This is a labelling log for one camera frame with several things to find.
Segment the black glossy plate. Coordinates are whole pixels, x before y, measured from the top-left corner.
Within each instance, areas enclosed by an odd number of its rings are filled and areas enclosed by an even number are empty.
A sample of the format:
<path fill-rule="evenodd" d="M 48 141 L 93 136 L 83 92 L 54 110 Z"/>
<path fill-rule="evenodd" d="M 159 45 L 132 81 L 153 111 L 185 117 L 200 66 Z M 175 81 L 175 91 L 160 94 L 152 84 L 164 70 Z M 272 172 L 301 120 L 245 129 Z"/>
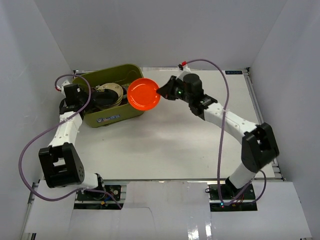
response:
<path fill-rule="evenodd" d="M 93 102 L 97 107 L 108 107 L 113 105 L 118 98 L 118 93 L 112 89 L 104 89 L 103 91 L 96 91 L 92 94 Z"/>

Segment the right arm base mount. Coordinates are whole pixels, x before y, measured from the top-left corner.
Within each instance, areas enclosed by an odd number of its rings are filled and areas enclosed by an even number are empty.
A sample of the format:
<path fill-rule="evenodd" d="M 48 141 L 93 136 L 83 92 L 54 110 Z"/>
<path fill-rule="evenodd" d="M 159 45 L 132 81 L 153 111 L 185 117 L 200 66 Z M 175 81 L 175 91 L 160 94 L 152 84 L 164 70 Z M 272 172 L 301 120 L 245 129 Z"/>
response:
<path fill-rule="evenodd" d="M 225 184 L 221 185 L 221 196 L 223 202 L 221 202 L 218 193 L 217 184 L 209 184 L 204 190 L 209 196 L 210 211 L 214 212 L 255 212 L 258 210 L 257 204 L 252 203 L 256 199 L 256 194 L 253 185 L 250 184 L 246 190 L 235 201 L 226 205 L 235 198 L 236 193 L 231 193 Z"/>

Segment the small beige patterned plate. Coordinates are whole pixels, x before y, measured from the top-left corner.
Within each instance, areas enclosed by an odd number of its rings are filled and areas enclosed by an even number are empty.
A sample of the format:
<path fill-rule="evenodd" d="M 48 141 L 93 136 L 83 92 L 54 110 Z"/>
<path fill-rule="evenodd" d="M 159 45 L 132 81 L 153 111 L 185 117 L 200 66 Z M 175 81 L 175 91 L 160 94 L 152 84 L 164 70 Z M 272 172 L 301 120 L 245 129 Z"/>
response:
<path fill-rule="evenodd" d="M 102 92 L 103 90 L 106 90 L 106 89 L 110 89 L 110 90 L 114 90 L 118 93 L 118 100 L 116 101 L 116 103 L 112 104 L 112 105 L 109 105 L 107 107 L 100 107 L 101 109 L 107 109 L 107 108 L 111 108 L 111 107 L 116 107 L 118 105 L 120 105 L 121 101 L 123 100 L 123 88 L 122 86 L 120 86 L 119 84 L 117 83 L 105 83 L 103 85 L 98 85 L 96 88 L 96 91 L 97 92 Z"/>

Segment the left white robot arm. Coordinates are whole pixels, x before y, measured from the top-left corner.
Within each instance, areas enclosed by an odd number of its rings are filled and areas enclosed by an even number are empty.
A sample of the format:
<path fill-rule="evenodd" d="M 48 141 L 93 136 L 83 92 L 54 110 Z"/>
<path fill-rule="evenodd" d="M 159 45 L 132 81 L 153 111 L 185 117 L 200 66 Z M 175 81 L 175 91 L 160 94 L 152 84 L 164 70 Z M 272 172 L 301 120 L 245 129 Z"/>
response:
<path fill-rule="evenodd" d="M 77 111 L 87 102 L 89 95 L 78 84 L 63 82 L 61 92 L 65 98 L 59 105 L 59 121 L 55 135 L 48 147 L 41 148 L 38 157 L 49 188 L 78 185 L 88 188 L 88 193 L 99 200 L 105 196 L 106 187 L 98 173 L 85 171 L 76 151 L 75 142 L 84 115 Z"/>

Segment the orange glossy plate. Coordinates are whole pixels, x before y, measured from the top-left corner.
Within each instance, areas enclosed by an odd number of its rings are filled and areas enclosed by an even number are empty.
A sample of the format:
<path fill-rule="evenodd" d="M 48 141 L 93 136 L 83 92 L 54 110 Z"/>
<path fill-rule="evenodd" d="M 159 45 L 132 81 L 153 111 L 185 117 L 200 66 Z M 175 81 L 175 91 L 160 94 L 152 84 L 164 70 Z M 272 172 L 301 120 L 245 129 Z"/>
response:
<path fill-rule="evenodd" d="M 139 111 L 149 111 L 160 102 L 157 93 L 158 84 L 150 78 L 138 78 L 128 87 L 127 99 L 129 104 Z"/>

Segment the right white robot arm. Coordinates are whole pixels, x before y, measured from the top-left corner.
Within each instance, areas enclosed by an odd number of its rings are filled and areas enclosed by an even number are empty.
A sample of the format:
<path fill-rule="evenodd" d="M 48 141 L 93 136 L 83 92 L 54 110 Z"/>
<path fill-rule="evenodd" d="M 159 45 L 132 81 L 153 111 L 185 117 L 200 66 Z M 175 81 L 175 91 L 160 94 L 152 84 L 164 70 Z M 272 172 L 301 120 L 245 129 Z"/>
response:
<path fill-rule="evenodd" d="M 241 163 L 226 179 L 226 195 L 236 200 L 244 193 L 244 186 L 279 154 L 272 127 L 264 122 L 253 123 L 226 111 L 213 97 L 205 94 L 200 77 L 195 73 L 172 76 L 156 91 L 167 100 L 182 100 L 190 111 L 206 122 L 221 128 L 241 144 Z"/>

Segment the grey deer pattern plate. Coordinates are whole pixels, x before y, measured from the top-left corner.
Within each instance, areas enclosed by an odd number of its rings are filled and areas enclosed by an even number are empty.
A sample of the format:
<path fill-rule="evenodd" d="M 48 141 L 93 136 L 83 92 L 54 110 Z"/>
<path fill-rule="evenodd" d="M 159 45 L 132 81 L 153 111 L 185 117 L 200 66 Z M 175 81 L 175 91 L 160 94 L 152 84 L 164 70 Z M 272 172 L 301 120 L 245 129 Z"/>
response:
<path fill-rule="evenodd" d="M 122 103 L 127 104 L 128 103 L 128 86 L 123 86 L 123 97 L 122 97 Z"/>

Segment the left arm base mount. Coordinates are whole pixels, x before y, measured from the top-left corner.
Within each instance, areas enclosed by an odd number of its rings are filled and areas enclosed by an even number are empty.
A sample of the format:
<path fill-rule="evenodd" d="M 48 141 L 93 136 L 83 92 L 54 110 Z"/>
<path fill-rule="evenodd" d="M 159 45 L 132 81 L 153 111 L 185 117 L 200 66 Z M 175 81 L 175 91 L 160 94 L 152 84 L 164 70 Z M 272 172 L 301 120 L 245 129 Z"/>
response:
<path fill-rule="evenodd" d="M 103 192 L 78 191 L 76 193 L 75 210 L 120 210 L 123 207 L 122 186 L 105 185 Z"/>

